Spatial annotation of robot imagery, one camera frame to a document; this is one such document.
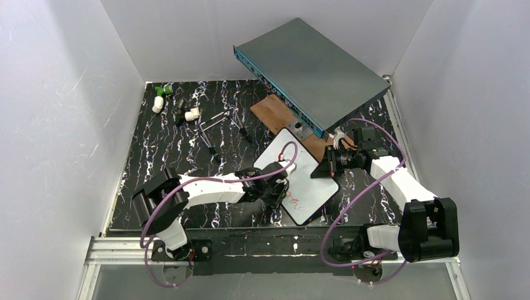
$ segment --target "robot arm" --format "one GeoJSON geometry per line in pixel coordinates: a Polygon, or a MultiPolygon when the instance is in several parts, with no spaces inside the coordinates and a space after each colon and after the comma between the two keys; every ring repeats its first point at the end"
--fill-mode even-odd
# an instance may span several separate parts
{"type": "MultiPolygon", "coordinates": [[[[183,246],[188,244],[188,236],[178,216],[191,206],[207,203],[243,203],[262,199],[265,205],[273,208],[281,204],[289,188],[289,175],[295,171],[293,163],[285,171],[263,179],[228,183],[225,181],[257,177],[269,174],[285,166],[289,161],[272,162],[263,170],[247,168],[231,174],[216,176],[216,181],[196,181],[186,185],[167,202],[149,227],[147,234],[155,234],[166,245],[168,256],[178,259],[187,255],[183,246]]],[[[195,177],[178,175],[175,170],[166,168],[162,173],[145,182],[132,198],[132,205],[142,227],[162,199],[180,184],[195,177]]]]}
{"type": "MultiPolygon", "coordinates": [[[[333,178],[345,169],[362,168],[379,179],[399,165],[399,159],[392,157],[385,145],[376,139],[373,127],[354,129],[353,140],[357,149],[344,149],[340,142],[335,143],[338,148],[327,146],[324,159],[311,177],[333,178]]],[[[350,251],[360,255],[365,251],[387,249],[400,252],[410,263],[458,255],[458,220],[453,200],[438,198],[404,167],[381,184],[403,212],[401,224],[365,224],[354,241],[331,248],[330,254],[350,251]]]]}

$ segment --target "white wall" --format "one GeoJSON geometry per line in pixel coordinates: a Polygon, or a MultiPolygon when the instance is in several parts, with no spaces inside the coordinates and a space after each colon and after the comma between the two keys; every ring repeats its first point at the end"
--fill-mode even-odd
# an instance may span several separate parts
{"type": "Polygon", "coordinates": [[[458,206],[473,299],[530,294],[530,3],[435,0],[394,75],[421,181],[458,206]]]}
{"type": "Polygon", "coordinates": [[[74,299],[144,83],[99,1],[0,4],[0,294],[74,299]]]}
{"type": "Polygon", "coordinates": [[[246,79],[233,54],[296,17],[376,73],[398,65],[432,0],[101,0],[145,81],[246,79]]]}

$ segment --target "whiteboard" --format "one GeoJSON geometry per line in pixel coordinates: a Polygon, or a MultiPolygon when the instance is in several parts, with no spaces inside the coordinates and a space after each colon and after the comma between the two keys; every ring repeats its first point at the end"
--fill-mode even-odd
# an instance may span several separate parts
{"type": "MultiPolygon", "coordinates": [[[[331,178],[311,179],[311,173],[318,162],[286,128],[280,130],[272,143],[256,160],[254,167],[263,169],[271,162],[277,161],[278,154],[288,141],[294,141],[298,145],[298,155],[294,161],[296,170],[289,177],[289,190],[282,201],[282,206],[297,225],[302,225],[329,198],[333,197],[340,187],[331,178]]],[[[294,154],[294,147],[288,146],[284,154],[285,159],[290,159],[294,154]]]]}

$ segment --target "gray metal box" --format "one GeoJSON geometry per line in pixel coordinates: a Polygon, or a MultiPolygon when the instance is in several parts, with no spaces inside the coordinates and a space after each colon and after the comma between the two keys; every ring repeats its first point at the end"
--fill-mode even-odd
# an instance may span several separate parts
{"type": "Polygon", "coordinates": [[[291,110],[299,118],[314,122],[320,138],[322,130],[332,132],[390,87],[299,18],[234,47],[234,53],[273,93],[284,96],[287,106],[298,108],[291,110]]]}

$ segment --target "black marble surface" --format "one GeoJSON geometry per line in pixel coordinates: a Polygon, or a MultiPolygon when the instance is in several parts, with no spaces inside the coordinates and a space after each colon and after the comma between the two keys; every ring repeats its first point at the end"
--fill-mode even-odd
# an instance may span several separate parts
{"type": "MultiPolygon", "coordinates": [[[[190,176],[215,176],[231,173],[253,165],[256,158],[273,140],[274,135],[250,111],[250,107],[267,96],[266,88],[257,80],[211,82],[165,82],[148,84],[138,115],[134,136],[111,225],[107,235],[139,235],[140,225],[131,206],[131,197],[138,186],[166,166],[176,168],[190,176]],[[174,94],[166,96],[161,114],[152,112],[155,86],[171,84],[174,94]],[[201,118],[180,128],[174,125],[178,99],[184,98],[190,106],[201,110],[201,118]],[[198,136],[201,119],[211,118],[228,108],[238,108],[238,114],[254,142],[249,144],[238,134],[229,121],[209,130],[210,141],[221,155],[221,164],[212,160],[204,142],[198,136]]],[[[366,107],[359,114],[389,130],[393,127],[383,101],[366,107]]],[[[345,124],[351,129],[363,124],[345,124]]],[[[391,149],[396,149],[383,135],[380,138],[391,149]]],[[[373,182],[362,170],[346,171],[338,183],[340,191],[319,210],[307,226],[329,225],[355,195],[373,182]]],[[[398,223],[401,213],[398,205],[382,186],[372,189],[346,214],[342,224],[398,223]]],[[[261,201],[240,204],[206,204],[191,207],[181,215],[186,228],[243,228],[265,226],[295,226],[289,215],[281,209],[269,209],[261,201]]]]}

